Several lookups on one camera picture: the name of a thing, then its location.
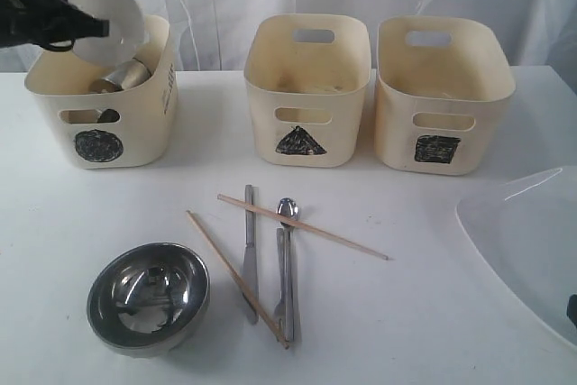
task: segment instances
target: cream plastic bin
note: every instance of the cream plastic bin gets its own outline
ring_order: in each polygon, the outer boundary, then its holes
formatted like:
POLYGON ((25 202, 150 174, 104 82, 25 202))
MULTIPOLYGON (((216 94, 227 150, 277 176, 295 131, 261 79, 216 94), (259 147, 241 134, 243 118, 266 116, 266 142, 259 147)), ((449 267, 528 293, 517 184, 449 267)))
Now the cream plastic bin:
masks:
POLYGON ((140 166, 159 158, 168 145, 178 99, 174 49, 169 23, 158 16, 145 18, 150 40, 135 58, 152 77, 138 87, 89 94, 92 81, 110 69, 87 63, 72 52, 43 52, 26 77, 26 88, 35 96, 60 147, 81 168, 140 166), (107 109, 120 118, 102 123, 101 114, 107 109))
POLYGON ((462 175, 477 168, 515 91, 487 26, 404 16, 379 28, 375 152, 398 170, 462 175))
POLYGON ((369 34, 360 21, 325 14, 265 20, 244 69, 257 152, 291 166, 347 162, 370 76, 369 34))

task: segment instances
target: chopstick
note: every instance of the chopstick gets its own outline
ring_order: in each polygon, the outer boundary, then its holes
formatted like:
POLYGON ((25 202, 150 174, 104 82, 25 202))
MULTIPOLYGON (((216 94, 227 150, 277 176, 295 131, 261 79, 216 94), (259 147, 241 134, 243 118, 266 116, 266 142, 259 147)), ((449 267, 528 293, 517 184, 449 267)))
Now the chopstick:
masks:
POLYGON ((286 216, 279 215, 276 212, 270 211, 269 209, 257 207, 255 205, 251 205, 250 203, 243 202, 242 200, 237 200, 236 198, 225 196, 224 194, 219 194, 217 196, 217 198, 219 200, 222 200, 222 201, 230 204, 230 205, 242 207, 242 208, 246 209, 247 211, 252 211, 256 214, 265 215, 268 218, 272 218, 274 220, 280 221, 281 223, 286 223, 287 225, 292 225, 293 227, 296 227, 298 229, 306 230, 306 231, 310 232, 311 234, 317 234, 319 236, 323 236, 324 238, 326 238, 330 241, 334 241, 336 243, 339 243, 339 244, 344 245, 346 247, 352 248, 352 249, 357 250, 359 252, 364 252, 364 253, 369 254, 371 256, 378 257, 379 259, 383 259, 384 261, 392 260, 392 258, 390 256, 388 256, 387 254, 384 254, 382 252, 376 252, 375 250, 373 250, 369 247, 365 247, 364 245, 360 245, 359 243, 354 243, 352 241, 349 241, 348 239, 343 238, 342 236, 339 236, 337 234, 331 234, 325 230, 316 228, 312 225, 308 225, 308 224, 302 223, 298 220, 293 220, 292 218, 288 218, 286 216))
POLYGON ((290 345, 287 342, 287 340, 285 340, 285 336, 277 328, 276 324, 273 322, 273 320, 270 318, 270 316, 264 310, 264 308, 262 307, 259 300, 254 296, 251 288, 249 288, 248 285, 241 278, 241 276, 238 275, 238 272, 236 272, 236 270, 234 270, 233 265, 226 259, 226 257, 220 251, 220 249, 216 246, 215 242, 210 238, 210 236, 206 232, 205 228, 200 224, 200 222, 197 220, 197 218, 194 216, 194 214, 190 211, 187 211, 187 215, 188 215, 188 218, 190 218, 190 221, 192 222, 192 224, 203 235, 203 237, 206 239, 208 244, 215 251, 216 255, 223 262, 224 266, 228 269, 228 272, 231 274, 231 277, 233 277, 234 282, 239 287, 241 292, 246 296, 246 299, 249 301, 252 308, 254 308, 256 310, 256 312, 259 314, 259 316, 262 317, 262 320, 264 320, 264 323, 267 324, 267 326, 269 327, 271 332, 273 334, 275 334, 275 336, 277 337, 277 340, 279 340, 279 342, 284 346, 284 348, 288 349, 290 347, 290 345))

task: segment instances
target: white table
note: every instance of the white table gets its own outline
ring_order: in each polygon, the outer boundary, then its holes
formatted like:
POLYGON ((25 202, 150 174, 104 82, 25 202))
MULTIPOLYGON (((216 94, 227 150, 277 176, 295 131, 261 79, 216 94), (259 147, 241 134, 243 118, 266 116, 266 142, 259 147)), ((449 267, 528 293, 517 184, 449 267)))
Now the white table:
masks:
MULTIPOLYGON (((491 150, 459 178, 379 163, 370 116, 357 153, 340 168, 270 165, 254 152, 240 72, 178 74, 179 113, 161 160, 80 170, 61 156, 24 75, 0 75, 0 383, 573 385, 577 351, 509 292, 455 216, 463 195, 577 164, 577 96, 548 67, 514 70, 517 93, 491 150), (216 194, 243 197, 247 183, 259 188, 260 206, 293 197, 304 221, 396 259, 296 231, 301 331, 290 351, 262 321, 246 322, 234 283, 184 215, 198 212, 240 268, 244 213, 216 194), (163 358, 116 355, 88 326, 87 293, 118 254, 159 241, 205 259, 206 321, 163 358)), ((275 228, 258 218, 269 311, 279 296, 275 228)))

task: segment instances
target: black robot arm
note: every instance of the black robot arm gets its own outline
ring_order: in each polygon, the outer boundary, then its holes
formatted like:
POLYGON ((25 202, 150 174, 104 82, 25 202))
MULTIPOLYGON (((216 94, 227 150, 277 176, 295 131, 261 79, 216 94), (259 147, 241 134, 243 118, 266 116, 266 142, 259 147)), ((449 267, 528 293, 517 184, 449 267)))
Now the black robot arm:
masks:
POLYGON ((30 43, 67 51, 81 38, 108 36, 108 26, 68 0, 0 0, 0 48, 30 43))

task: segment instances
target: stainless steel bowl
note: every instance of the stainless steel bowl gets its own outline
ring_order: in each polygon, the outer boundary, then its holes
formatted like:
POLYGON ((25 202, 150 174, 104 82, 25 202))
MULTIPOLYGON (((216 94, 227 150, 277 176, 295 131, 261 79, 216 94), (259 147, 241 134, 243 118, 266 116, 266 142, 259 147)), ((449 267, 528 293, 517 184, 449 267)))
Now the stainless steel bowl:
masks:
POLYGON ((115 352, 158 356, 198 328, 209 295, 200 257, 175 243, 150 243, 114 259, 98 275, 88 295, 88 322, 115 352))

